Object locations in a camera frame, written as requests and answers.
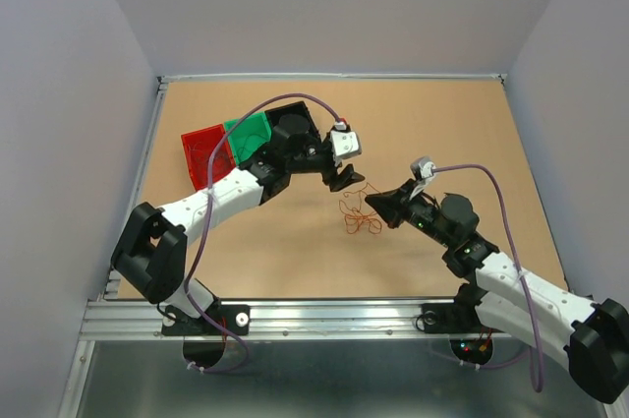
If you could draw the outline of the orange black wire ball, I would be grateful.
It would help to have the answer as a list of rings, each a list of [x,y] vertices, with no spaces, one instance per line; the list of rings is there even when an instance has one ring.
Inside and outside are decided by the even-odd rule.
[[[369,182],[362,187],[344,191],[338,201],[338,209],[342,214],[345,232],[355,235],[366,231],[370,235],[379,235],[382,221],[374,209],[366,202],[367,195],[378,194],[378,190]]]

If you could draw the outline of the black plastic bin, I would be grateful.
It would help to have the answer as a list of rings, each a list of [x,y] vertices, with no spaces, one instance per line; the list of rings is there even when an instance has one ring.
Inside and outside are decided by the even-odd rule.
[[[315,125],[315,121],[308,107],[303,101],[297,101],[279,107],[274,107],[265,110],[264,114],[271,128],[280,125],[282,122],[286,123],[289,121],[293,121],[296,117],[300,117],[304,121],[308,122],[308,133],[315,138],[320,138],[320,132]]]

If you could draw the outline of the green plastic bin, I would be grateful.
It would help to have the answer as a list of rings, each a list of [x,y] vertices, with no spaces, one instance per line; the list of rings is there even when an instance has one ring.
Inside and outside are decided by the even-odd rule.
[[[229,132],[228,144],[237,165],[247,160],[260,146],[270,141],[271,127],[264,112],[248,117],[236,129],[237,119],[226,121],[223,126]]]

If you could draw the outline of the red plastic bin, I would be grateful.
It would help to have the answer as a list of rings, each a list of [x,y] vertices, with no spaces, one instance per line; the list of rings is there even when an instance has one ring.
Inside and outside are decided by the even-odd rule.
[[[183,134],[181,141],[193,187],[198,191],[207,186],[207,165],[217,144],[225,135],[223,124]],[[214,182],[227,176],[236,167],[228,141],[219,148],[212,164]]]

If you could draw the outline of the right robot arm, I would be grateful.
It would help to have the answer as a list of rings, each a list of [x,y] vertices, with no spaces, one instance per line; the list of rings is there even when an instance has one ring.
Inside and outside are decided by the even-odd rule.
[[[445,247],[447,267],[467,281],[452,306],[458,327],[482,325],[539,346],[602,403],[615,402],[627,389],[628,312],[620,303],[577,296],[517,268],[478,232],[480,219],[461,195],[436,204],[408,180],[365,201],[388,227],[408,223]]]

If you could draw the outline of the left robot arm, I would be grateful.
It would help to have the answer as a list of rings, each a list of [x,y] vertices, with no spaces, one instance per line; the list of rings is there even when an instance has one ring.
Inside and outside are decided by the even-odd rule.
[[[344,121],[324,138],[299,114],[282,116],[268,142],[227,175],[177,202],[131,211],[114,248],[111,266],[153,305],[178,310],[195,332],[218,324],[217,297],[185,269],[188,247],[209,230],[285,190],[294,174],[318,173],[332,192],[363,181],[350,158],[361,154],[358,134]]]

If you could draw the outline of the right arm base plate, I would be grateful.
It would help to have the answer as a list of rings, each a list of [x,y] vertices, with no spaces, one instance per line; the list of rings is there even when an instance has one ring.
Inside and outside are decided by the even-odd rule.
[[[488,324],[480,320],[478,313],[480,303],[465,304],[420,299],[414,300],[412,305],[418,308],[414,317],[415,328],[425,334],[472,336],[489,330]]]

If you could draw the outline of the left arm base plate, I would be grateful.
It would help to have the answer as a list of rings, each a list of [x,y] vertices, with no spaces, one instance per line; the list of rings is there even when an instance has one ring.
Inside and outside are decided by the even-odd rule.
[[[157,306],[156,310],[162,317],[161,333],[164,336],[218,336],[222,334],[203,317],[190,318],[173,306]],[[224,303],[215,303],[205,311],[216,323],[239,336],[249,333],[250,312],[249,305]]]

